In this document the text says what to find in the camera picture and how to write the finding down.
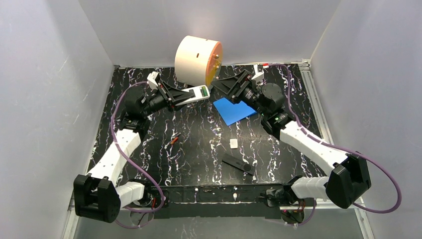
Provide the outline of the white remote control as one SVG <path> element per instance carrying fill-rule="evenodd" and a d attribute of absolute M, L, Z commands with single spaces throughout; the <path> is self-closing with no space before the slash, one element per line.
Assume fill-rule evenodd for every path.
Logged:
<path fill-rule="evenodd" d="M 208 99 L 210 97 L 210 91 L 209 91 L 209 89 L 208 89 L 208 91 L 209 91 L 209 97 L 208 98 L 203 98 L 202 97 L 201 90 L 200 90 L 201 86 L 196 86 L 196 87 L 190 87 L 190 88 L 182 89 L 183 92 L 194 92 L 196 94 L 196 98 L 191 103 L 202 101 L 202 100 L 206 100 L 206 99 Z"/>

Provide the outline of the green battery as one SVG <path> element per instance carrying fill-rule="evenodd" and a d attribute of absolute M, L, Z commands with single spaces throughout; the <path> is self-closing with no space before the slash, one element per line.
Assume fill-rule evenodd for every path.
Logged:
<path fill-rule="evenodd" d="M 208 91 L 208 88 L 206 86 L 201 86 L 200 90 L 201 90 L 201 94 L 202 94 L 203 98 L 209 97 L 209 91 Z"/>

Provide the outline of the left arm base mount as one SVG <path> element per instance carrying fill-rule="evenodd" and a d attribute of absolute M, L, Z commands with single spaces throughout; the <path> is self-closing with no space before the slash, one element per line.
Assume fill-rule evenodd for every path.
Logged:
<path fill-rule="evenodd" d="M 170 192 L 168 190 L 162 189 L 163 195 L 164 195 L 164 203 L 163 203 L 163 208 L 166 208 L 169 206 L 170 203 Z M 151 198 L 152 202 L 150 203 L 150 206 L 152 209 L 157 208 L 161 202 L 161 194 L 159 193 L 159 191 L 157 189 L 151 189 L 148 191 L 148 196 Z"/>

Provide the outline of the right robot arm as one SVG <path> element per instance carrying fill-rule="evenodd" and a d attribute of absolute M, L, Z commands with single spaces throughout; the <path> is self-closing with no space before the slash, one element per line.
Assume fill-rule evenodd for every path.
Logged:
<path fill-rule="evenodd" d="M 301 199 L 331 200 L 347 209 L 372 186 L 367 162 L 357 154 L 328 147 L 324 141 L 299 126 L 284 109 L 285 95 L 274 83 L 256 86 L 248 71 L 211 83 L 231 103 L 246 103 L 262 116 L 261 125 L 277 140 L 286 143 L 324 171 L 324 177 L 296 176 L 281 189 L 268 193 L 273 203 L 293 203 Z"/>

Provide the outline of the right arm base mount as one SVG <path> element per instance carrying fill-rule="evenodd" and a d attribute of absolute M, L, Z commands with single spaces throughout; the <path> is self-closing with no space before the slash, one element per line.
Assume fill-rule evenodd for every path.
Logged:
<path fill-rule="evenodd" d="M 284 189 L 268 189 L 265 192 L 265 199 L 268 207 L 282 207 L 290 205 L 290 201 L 285 196 Z"/>

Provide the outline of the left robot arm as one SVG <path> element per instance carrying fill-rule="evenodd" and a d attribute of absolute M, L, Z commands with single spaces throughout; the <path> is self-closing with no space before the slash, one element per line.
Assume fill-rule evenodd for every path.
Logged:
<path fill-rule="evenodd" d="M 147 80 L 146 84 L 154 93 L 149 98 L 139 88 L 142 82 L 129 86 L 122 93 L 109 124 L 112 144 L 91 170 L 76 176 L 73 193 L 74 211 L 78 217 L 113 223 L 123 208 L 135 213 L 154 214 L 166 206 L 167 197 L 161 186 L 130 159 L 130 155 L 148 133 L 151 114 L 164 108 L 180 110 L 187 104 L 206 100 L 210 91 L 205 85 L 177 89 L 154 79 Z M 127 163 L 149 180 L 158 196 L 153 196 L 140 180 L 117 186 L 118 177 Z"/>

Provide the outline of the white battery cover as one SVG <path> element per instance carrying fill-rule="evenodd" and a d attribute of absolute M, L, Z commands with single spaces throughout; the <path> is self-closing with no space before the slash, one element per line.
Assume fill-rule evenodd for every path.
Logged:
<path fill-rule="evenodd" d="M 235 138 L 232 138 L 229 140 L 229 145 L 231 149 L 237 149 L 238 148 L 238 140 Z"/>

